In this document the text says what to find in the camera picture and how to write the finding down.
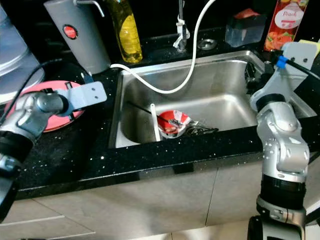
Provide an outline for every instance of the white cable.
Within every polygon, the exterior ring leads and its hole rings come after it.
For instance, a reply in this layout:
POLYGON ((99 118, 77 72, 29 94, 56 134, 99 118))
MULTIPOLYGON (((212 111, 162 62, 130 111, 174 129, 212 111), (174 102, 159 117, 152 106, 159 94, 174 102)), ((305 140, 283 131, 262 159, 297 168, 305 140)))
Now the white cable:
POLYGON ((140 77, 138 74, 136 74, 132 69, 128 68, 125 65, 122 64, 112 64, 110 66, 110 68, 121 68, 123 70, 126 70, 127 72, 131 73, 133 76, 135 76, 141 83, 143 83, 144 85, 146 85, 148 88, 152 89, 153 91, 159 93, 159 94, 173 94, 177 91, 179 91, 180 89, 182 89, 187 82, 189 81, 194 68, 195 68, 195 63, 196 63, 196 53, 197 53, 197 36, 198 36, 198 30, 199 30, 199 26, 201 23, 201 20, 203 18, 203 16, 205 15, 206 11, 208 10, 208 8, 211 6, 211 4, 213 4, 216 0, 209 0, 207 2, 207 4, 204 6, 204 8, 202 9, 198 20, 196 21, 195 24, 195 28, 194 28, 194 36, 193 36, 193 52, 192 52, 192 62, 191 62, 191 67, 189 70, 188 75, 186 76, 185 80, 176 88, 172 89, 172 90, 162 90, 159 88, 156 88, 155 86, 152 86, 150 83, 148 83, 146 80, 144 80, 142 77, 140 77))

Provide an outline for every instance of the stainless steel sink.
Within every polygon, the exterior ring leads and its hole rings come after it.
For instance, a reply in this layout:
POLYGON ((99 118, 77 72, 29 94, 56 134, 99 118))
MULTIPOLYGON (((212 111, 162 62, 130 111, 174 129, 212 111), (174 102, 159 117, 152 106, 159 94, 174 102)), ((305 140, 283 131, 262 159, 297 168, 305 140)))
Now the stainless steel sink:
MULTIPOLYGON (((152 91, 135 77, 122 71, 119 75, 111 141, 120 148, 156 141, 151 115, 128 104, 132 102, 150 110, 154 103, 157 114, 179 110, 202 125, 226 131, 257 125, 249 104, 244 77, 247 62, 264 71, 263 62, 250 51, 238 51, 198 58, 188 84, 179 92, 163 95, 152 91)), ((157 88, 170 90, 186 77, 191 60, 135 68, 135 71, 157 88)), ((297 95, 291 104, 298 118, 316 113, 297 95)))

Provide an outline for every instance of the yellow liquid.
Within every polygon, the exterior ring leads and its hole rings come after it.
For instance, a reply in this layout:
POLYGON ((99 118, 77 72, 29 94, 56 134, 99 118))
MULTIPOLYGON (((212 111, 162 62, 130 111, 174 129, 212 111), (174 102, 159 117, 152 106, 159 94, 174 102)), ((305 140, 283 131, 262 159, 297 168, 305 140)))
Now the yellow liquid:
POLYGON ((142 60, 142 50, 133 14, 124 20, 119 32, 119 41, 123 60, 128 63, 138 63, 142 60))

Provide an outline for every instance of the cabinet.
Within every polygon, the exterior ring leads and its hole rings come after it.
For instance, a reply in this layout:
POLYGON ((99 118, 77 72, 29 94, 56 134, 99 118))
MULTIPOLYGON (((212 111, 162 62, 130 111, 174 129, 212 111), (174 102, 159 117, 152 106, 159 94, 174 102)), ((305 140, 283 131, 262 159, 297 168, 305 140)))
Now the cabinet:
POLYGON ((206 225, 248 220, 257 215, 261 177, 261 161, 219 168, 206 225))
POLYGON ((199 169, 35 200, 100 239, 126 240, 204 227, 215 176, 199 169))
POLYGON ((320 200, 320 157, 309 165, 305 186, 304 207, 308 208, 320 200))
POLYGON ((15 201, 0 224, 2 240, 50 239, 92 232, 32 199, 15 201))

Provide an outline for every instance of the tile floor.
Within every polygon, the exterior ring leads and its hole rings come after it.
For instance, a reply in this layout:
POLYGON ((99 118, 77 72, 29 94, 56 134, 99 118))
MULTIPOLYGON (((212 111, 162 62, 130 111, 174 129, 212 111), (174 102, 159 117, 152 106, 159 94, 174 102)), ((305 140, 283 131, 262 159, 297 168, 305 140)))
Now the tile floor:
MULTIPOLYGON (((131 240, 247 240, 248 221, 238 221, 131 240)), ((319 240, 320 227, 306 228, 306 240, 319 240)))

